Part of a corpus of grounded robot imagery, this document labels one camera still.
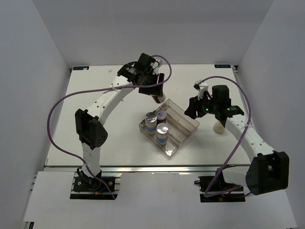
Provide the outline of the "brown spice jar red label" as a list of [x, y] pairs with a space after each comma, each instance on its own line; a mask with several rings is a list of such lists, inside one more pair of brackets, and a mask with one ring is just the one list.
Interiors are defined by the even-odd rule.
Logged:
[[151, 95], [151, 97], [157, 104], [162, 104], [166, 99], [165, 96]]

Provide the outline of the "blue label bottle silver cap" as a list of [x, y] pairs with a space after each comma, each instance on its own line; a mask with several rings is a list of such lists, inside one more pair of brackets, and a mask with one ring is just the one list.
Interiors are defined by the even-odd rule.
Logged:
[[157, 127], [157, 116], [154, 112], [148, 112], [145, 115], [145, 128], [149, 135], [154, 135], [156, 133]]

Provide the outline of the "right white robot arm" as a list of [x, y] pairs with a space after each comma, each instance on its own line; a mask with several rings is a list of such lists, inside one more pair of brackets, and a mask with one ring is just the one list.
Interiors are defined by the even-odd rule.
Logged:
[[286, 189], [289, 178], [289, 156], [286, 152], [277, 152], [269, 146], [247, 123], [243, 110], [231, 104], [229, 88], [226, 85], [212, 87], [208, 93], [208, 84], [195, 84], [198, 95], [190, 98], [184, 112], [192, 119], [212, 114], [220, 125], [228, 130], [246, 152], [251, 164], [248, 167], [226, 165], [217, 169], [213, 184], [220, 190], [234, 186], [247, 187], [253, 195], [260, 195]]

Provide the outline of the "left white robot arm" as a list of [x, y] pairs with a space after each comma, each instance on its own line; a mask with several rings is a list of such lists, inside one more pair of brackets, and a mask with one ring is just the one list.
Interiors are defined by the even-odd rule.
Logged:
[[158, 73], [162, 61], [142, 53], [136, 62], [125, 64], [114, 78], [110, 90], [104, 92], [91, 106], [75, 113], [76, 132], [81, 142], [83, 163], [80, 175], [89, 190], [100, 187], [100, 150], [108, 133], [104, 124], [123, 98], [140, 86], [139, 92], [150, 95], [155, 101], [163, 97], [160, 83], [164, 74]]

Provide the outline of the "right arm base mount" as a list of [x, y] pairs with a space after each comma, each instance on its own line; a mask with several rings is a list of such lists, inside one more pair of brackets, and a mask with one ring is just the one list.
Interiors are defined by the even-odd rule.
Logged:
[[[197, 185], [200, 190], [200, 202], [201, 203], [229, 203], [229, 202], [245, 202], [244, 188], [239, 187], [234, 191], [226, 191], [224, 194], [206, 198], [204, 192], [208, 188], [208, 185], [212, 181], [213, 176], [200, 176], [194, 181], [194, 185]], [[222, 192], [231, 188], [234, 188], [235, 184], [225, 183], [222, 178], [217, 178], [208, 191], [209, 194]]]

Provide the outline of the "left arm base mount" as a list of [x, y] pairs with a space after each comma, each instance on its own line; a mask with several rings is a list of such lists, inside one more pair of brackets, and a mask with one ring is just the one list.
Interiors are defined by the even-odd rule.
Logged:
[[[110, 191], [116, 198], [120, 189], [120, 178], [113, 176], [102, 176], [100, 172], [98, 174], [109, 187]], [[78, 200], [114, 200], [107, 187], [99, 180], [86, 176], [80, 168], [77, 169], [74, 174], [70, 199]]]

